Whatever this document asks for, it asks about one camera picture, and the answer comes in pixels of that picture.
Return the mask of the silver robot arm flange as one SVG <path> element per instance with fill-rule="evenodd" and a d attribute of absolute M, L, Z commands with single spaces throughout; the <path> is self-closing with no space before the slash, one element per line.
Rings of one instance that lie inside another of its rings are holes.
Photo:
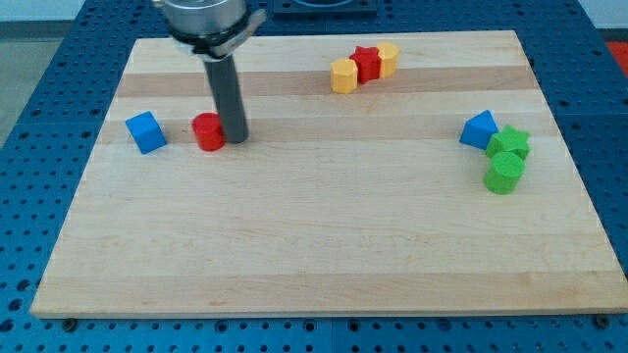
<path fill-rule="evenodd" d="M 218 62 L 231 56 L 267 20 L 244 0 L 163 0 L 169 34 L 193 55 Z"/>

